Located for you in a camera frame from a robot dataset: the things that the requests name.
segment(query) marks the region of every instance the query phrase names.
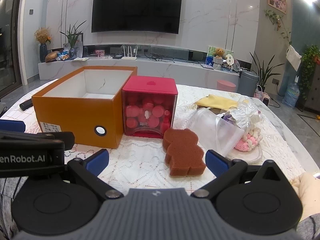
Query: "television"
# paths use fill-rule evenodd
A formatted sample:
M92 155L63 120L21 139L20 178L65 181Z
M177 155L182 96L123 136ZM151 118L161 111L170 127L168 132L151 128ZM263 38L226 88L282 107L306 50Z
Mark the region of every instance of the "television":
M93 0L91 32L179 33L182 0Z

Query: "white towel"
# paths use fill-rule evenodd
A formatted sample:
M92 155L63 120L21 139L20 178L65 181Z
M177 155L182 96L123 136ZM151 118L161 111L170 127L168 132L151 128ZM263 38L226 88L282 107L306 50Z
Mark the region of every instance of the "white towel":
M293 66L293 68L298 71L299 65L301 63L301 57L298 52L290 45L287 52L287 60Z

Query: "orange box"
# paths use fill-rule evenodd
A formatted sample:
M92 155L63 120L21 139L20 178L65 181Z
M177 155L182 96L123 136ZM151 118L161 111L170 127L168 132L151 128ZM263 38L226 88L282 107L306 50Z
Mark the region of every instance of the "orange box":
M122 87L137 67L85 66L32 96L42 132L71 131L75 143L117 148L124 133Z

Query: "gray gripper base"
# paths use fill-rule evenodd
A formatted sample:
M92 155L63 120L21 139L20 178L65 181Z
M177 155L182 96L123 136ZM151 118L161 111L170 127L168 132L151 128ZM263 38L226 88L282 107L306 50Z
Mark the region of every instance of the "gray gripper base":
M105 201L86 226L61 236L20 232L15 240L302 240L294 230L273 235L243 233L223 221L207 199L183 188L130 189L126 197Z

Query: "red toy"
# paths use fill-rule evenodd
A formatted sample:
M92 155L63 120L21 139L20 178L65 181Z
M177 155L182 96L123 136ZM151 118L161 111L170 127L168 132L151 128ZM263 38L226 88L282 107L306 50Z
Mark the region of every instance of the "red toy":
M177 87L172 78L132 76L122 88L124 133L163 138L172 127Z

